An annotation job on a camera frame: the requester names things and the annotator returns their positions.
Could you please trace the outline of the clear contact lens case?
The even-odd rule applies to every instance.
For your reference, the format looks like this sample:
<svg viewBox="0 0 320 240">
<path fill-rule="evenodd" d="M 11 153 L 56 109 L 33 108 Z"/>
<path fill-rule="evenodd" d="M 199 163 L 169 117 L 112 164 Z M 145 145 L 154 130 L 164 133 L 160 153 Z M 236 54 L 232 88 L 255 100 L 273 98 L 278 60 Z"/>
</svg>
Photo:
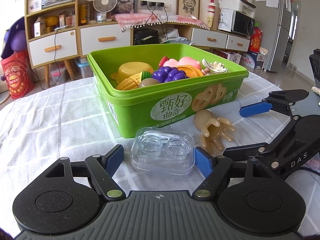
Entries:
<svg viewBox="0 0 320 240">
<path fill-rule="evenodd" d="M 144 127 L 136 133 L 130 161 L 141 171 L 187 175 L 195 165 L 194 139 L 186 132 Z"/>
</svg>

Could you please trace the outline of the purple toy grapes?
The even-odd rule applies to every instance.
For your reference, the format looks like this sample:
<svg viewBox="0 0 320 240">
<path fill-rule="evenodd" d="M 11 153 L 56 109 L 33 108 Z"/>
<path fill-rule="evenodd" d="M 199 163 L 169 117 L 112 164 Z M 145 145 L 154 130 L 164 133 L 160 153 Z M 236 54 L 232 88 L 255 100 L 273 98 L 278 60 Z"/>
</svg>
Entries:
<svg viewBox="0 0 320 240">
<path fill-rule="evenodd" d="M 163 66 L 152 74 L 152 78 L 156 79 L 160 83 L 166 83 L 188 79 L 189 77 L 186 75 L 185 71 L 179 70 L 176 67 Z"/>
</svg>

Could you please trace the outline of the white starfish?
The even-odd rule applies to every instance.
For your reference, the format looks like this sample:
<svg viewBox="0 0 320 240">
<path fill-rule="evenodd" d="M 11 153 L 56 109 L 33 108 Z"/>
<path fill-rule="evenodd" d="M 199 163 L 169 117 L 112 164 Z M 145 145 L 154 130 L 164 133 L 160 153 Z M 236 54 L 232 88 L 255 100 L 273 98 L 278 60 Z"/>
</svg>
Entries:
<svg viewBox="0 0 320 240">
<path fill-rule="evenodd" d="M 221 62 L 208 62 L 205 59 L 202 59 L 201 63 L 204 66 L 204 69 L 202 70 L 204 75 L 223 74 L 228 72 L 228 69 Z"/>
</svg>

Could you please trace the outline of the grey checked tablecloth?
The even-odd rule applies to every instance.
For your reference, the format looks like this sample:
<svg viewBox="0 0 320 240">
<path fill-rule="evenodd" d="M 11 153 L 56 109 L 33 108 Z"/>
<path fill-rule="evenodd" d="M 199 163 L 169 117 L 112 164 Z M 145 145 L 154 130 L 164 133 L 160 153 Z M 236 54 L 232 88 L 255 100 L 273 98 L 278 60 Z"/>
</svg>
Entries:
<svg viewBox="0 0 320 240">
<path fill-rule="evenodd" d="M 242 105 L 260 101 L 269 91 L 281 90 L 250 73 L 236 100 L 210 109 L 236 128 L 233 143 L 225 147 L 271 142 L 288 123 L 287 116 L 270 111 L 242 118 Z M 16 237 L 20 229 L 12 213 L 15 197 L 60 157 L 83 161 L 93 154 L 104 155 L 122 144 L 125 159 L 113 179 L 128 194 L 131 190 L 189 190 L 204 179 L 194 168 L 186 176 L 169 176 L 136 170 L 130 161 L 133 139 L 123 138 L 108 107 L 100 103 L 93 77 L 59 85 L 15 100 L 1 109 L 1 229 Z M 306 203 L 299 232 L 319 234 L 319 175 L 298 170 L 286 182 Z"/>
</svg>

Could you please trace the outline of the green plastic storage box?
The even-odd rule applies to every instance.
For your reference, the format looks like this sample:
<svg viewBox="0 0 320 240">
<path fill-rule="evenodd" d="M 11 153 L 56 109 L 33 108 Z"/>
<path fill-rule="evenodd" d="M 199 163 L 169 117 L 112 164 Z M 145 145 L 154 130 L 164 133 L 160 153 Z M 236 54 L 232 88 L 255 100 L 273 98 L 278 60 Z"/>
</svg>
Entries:
<svg viewBox="0 0 320 240">
<path fill-rule="evenodd" d="M 191 77 L 132 90 L 117 90 L 112 74 L 128 62 L 147 63 L 158 69 L 167 56 L 184 56 L 196 61 L 218 62 L 228 69 L 224 74 Z M 132 138 L 143 127 L 164 127 L 187 118 L 198 109 L 235 100 L 248 70 L 208 51 L 185 44 L 148 44 L 93 51 L 87 56 L 96 88 L 105 109 L 113 116 L 121 136 Z"/>
</svg>

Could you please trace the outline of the yellow toy corn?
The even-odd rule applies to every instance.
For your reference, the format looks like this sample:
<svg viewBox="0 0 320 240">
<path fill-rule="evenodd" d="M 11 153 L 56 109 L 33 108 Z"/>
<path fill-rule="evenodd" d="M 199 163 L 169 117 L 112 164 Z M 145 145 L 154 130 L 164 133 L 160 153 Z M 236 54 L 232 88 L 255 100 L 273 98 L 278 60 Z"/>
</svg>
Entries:
<svg viewBox="0 0 320 240">
<path fill-rule="evenodd" d="M 121 81 L 119 85 L 117 85 L 117 90 L 132 90 L 138 88 L 140 83 L 147 78 L 151 78 L 152 73 L 147 71 L 142 71 L 140 73 L 131 75 L 130 77 Z"/>
</svg>

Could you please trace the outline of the clear bin blue lid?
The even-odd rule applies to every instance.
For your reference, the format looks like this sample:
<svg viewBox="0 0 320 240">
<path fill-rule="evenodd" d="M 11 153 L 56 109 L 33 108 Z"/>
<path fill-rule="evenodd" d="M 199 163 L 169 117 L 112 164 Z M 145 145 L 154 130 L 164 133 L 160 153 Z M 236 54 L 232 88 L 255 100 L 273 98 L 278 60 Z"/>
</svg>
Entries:
<svg viewBox="0 0 320 240">
<path fill-rule="evenodd" d="M 77 67 L 77 69 L 83 79 L 93 76 L 93 72 L 92 72 L 91 67 L 87 61 L 81 62 L 81 60 L 79 58 L 74 59 L 73 61 L 74 61 L 75 65 L 76 65 L 76 67 Z"/>
</svg>

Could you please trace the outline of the pink pig toy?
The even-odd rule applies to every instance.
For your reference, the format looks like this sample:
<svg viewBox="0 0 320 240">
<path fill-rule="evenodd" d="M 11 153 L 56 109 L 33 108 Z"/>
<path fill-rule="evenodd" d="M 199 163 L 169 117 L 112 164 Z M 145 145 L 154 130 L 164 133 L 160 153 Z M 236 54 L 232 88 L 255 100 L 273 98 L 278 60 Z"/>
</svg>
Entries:
<svg viewBox="0 0 320 240">
<path fill-rule="evenodd" d="M 189 65 L 201 70 L 200 62 L 188 56 L 182 57 L 179 61 L 173 58 L 169 59 L 168 57 L 165 56 L 163 57 L 163 59 L 161 59 L 159 63 L 159 67 L 177 67 L 177 66 L 185 66 L 185 65 Z"/>
</svg>

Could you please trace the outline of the yellow toy pot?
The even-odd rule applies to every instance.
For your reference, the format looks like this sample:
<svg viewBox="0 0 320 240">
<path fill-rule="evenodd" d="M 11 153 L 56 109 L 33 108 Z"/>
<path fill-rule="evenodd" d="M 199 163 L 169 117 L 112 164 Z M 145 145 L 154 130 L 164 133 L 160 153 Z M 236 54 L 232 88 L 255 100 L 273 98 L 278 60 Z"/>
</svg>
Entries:
<svg viewBox="0 0 320 240">
<path fill-rule="evenodd" d="M 120 84 L 124 79 L 142 71 L 153 73 L 153 67 L 145 62 L 127 62 L 122 64 L 117 72 L 112 73 L 110 77 L 112 80 L 116 80 L 117 84 Z"/>
</svg>

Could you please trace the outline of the white printer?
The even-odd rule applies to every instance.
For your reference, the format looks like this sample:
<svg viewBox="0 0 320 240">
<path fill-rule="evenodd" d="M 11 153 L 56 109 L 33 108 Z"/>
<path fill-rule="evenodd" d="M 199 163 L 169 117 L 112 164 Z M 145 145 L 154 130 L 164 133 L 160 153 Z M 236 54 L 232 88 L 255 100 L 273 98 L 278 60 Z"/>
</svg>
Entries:
<svg viewBox="0 0 320 240">
<path fill-rule="evenodd" d="M 255 18 L 256 6 L 246 0 L 219 0 L 219 5 L 221 9 L 236 10 Z"/>
</svg>

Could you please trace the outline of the silver refrigerator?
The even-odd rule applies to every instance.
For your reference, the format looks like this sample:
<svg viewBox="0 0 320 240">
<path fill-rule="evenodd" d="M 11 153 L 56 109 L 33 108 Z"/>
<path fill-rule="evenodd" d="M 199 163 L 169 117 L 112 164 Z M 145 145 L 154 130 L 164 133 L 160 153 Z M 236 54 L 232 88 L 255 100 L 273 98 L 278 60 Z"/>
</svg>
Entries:
<svg viewBox="0 0 320 240">
<path fill-rule="evenodd" d="M 263 69 L 278 72 L 289 40 L 294 0 L 254 0 L 255 20 L 263 31 L 261 47 L 267 50 Z"/>
</svg>

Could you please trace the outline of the framed cartoon girl picture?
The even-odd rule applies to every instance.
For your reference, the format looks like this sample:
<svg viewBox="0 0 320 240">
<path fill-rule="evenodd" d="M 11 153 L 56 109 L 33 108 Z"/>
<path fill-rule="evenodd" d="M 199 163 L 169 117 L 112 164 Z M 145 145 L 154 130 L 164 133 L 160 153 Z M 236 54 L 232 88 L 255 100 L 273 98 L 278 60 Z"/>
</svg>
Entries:
<svg viewBox="0 0 320 240">
<path fill-rule="evenodd" d="M 176 0 L 176 15 L 200 18 L 200 0 Z"/>
</svg>

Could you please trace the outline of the pink checked cloth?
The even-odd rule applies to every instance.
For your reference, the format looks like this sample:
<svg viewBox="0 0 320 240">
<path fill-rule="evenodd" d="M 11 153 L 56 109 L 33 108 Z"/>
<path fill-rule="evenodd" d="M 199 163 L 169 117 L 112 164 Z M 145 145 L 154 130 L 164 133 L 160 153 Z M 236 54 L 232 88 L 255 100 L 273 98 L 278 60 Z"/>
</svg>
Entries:
<svg viewBox="0 0 320 240">
<path fill-rule="evenodd" d="M 115 14 L 111 16 L 111 18 L 118 22 L 121 29 L 140 28 L 154 24 L 189 24 L 206 30 L 210 29 L 208 25 L 201 20 L 180 15 L 152 14 L 150 12 L 148 14 Z"/>
</svg>

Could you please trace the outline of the purple plush toy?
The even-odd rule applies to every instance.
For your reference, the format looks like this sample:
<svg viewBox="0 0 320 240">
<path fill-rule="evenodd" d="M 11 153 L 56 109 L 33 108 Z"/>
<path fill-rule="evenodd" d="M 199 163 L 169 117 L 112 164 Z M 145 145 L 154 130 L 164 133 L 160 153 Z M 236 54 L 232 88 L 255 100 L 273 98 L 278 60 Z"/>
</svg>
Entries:
<svg viewBox="0 0 320 240">
<path fill-rule="evenodd" d="M 26 49 L 25 23 L 24 17 L 21 17 L 5 33 L 1 58 L 6 59 L 13 53 L 25 51 Z"/>
</svg>

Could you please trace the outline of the white desk fan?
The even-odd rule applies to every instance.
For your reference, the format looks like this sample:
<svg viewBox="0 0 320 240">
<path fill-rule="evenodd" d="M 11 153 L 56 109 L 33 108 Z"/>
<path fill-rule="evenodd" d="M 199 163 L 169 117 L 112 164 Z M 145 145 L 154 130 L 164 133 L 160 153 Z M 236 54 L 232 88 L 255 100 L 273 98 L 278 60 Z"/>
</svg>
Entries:
<svg viewBox="0 0 320 240">
<path fill-rule="evenodd" d="M 110 22 L 111 12 L 116 7 L 117 0 L 93 0 L 93 7 L 97 11 L 97 22 Z"/>
</svg>

